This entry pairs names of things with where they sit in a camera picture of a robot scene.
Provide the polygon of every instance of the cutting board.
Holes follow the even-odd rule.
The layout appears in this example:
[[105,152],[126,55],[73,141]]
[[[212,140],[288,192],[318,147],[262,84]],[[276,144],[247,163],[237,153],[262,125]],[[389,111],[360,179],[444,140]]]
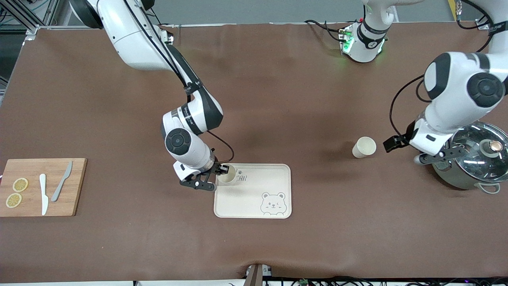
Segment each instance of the cutting board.
[[[58,200],[52,202],[51,197],[71,160],[71,175],[65,180]],[[0,184],[0,217],[42,216],[40,174],[46,174],[46,195],[49,197],[48,211],[45,216],[73,216],[78,205],[85,167],[86,159],[84,158],[8,160]],[[26,178],[28,187],[20,192],[21,203],[10,209],[6,205],[6,200],[15,192],[12,184],[19,178]]]

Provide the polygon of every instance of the pot handle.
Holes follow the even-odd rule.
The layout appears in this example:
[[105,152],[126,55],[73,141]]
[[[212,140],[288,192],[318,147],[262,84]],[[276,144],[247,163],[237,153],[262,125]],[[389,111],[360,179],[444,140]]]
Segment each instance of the pot handle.
[[[482,183],[476,183],[475,186],[480,189],[482,192],[484,193],[487,193],[487,194],[497,194],[499,193],[499,191],[501,190],[501,186],[499,185],[499,183],[497,184],[493,184],[493,185],[487,185],[487,184],[482,184]],[[496,190],[493,191],[493,192],[489,192],[488,190],[485,189],[485,187],[495,187]]]

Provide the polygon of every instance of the gray floor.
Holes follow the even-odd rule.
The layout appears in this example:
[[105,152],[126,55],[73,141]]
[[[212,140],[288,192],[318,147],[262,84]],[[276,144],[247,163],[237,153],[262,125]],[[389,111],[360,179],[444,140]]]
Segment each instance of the gray floor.
[[[360,0],[158,0],[153,10],[162,23],[171,24],[284,23],[308,19],[345,22],[359,19],[363,14]],[[447,0],[426,0],[412,6],[398,6],[397,12],[401,22],[453,21]],[[477,15],[479,13],[470,7],[464,7],[463,19],[478,18]],[[82,23],[71,16],[69,25]],[[0,30],[0,75],[7,79],[23,39],[24,35],[2,35]]]

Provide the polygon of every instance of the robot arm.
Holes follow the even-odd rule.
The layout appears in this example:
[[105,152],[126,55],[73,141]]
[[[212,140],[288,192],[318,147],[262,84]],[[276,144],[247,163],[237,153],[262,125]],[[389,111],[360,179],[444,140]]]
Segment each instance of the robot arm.
[[217,162],[213,151],[198,135],[218,127],[223,110],[181,53],[168,45],[167,31],[149,21],[145,11],[153,6],[153,0],[70,0],[70,3],[85,25],[106,30],[126,64],[139,70],[171,70],[179,77],[187,103],[163,116],[161,134],[167,151],[177,160],[173,167],[180,184],[213,191],[215,185],[208,182],[208,177],[211,173],[225,174],[228,167]]
[[362,0],[365,18],[353,23],[339,34],[342,53],[352,60],[367,63],[373,60],[385,42],[385,36],[394,20],[394,6],[412,5],[424,0]]
[[[387,152],[411,145],[423,152],[416,163],[432,163],[449,159],[444,147],[460,128],[473,123],[492,111],[506,95],[508,85],[508,32],[495,29],[506,25],[508,2],[475,0],[493,23],[490,30],[490,53],[446,52],[439,55],[424,75],[425,90],[432,102],[410,124],[406,134],[384,142]],[[452,157],[460,156],[456,152]]]

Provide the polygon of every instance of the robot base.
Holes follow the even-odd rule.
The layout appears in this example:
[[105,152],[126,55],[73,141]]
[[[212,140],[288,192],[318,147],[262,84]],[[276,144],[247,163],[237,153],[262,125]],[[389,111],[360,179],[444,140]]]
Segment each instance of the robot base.
[[365,44],[358,39],[357,30],[359,25],[359,23],[354,23],[340,30],[339,39],[346,41],[345,43],[340,43],[340,51],[355,62],[368,63],[375,59],[381,52],[385,40],[383,39],[379,44],[379,48],[368,49],[365,47]]

